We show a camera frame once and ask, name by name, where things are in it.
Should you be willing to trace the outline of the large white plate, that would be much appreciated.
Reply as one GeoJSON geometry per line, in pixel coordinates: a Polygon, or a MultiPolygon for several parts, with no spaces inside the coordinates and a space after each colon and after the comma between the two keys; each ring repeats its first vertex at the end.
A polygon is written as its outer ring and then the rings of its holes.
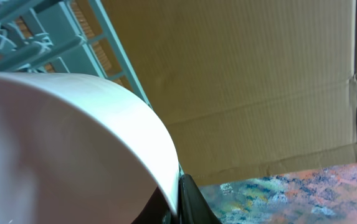
{"type": "Polygon", "coordinates": [[[178,215],[179,162],[158,115],[92,75],[0,72],[0,223],[131,223],[154,193],[178,215]]]}

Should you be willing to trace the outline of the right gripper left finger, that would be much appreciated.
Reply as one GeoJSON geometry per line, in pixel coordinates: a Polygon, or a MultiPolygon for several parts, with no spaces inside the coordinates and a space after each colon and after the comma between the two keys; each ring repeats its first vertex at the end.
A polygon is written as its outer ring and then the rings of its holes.
{"type": "Polygon", "coordinates": [[[172,214],[159,188],[156,188],[132,224],[172,224],[172,214]]]}

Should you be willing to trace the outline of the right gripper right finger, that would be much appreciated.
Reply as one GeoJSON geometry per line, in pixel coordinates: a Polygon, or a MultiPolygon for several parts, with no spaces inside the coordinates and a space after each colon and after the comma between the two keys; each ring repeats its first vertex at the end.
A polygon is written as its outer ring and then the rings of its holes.
{"type": "Polygon", "coordinates": [[[179,211],[184,224],[221,224],[189,174],[179,180],[179,211]]]}

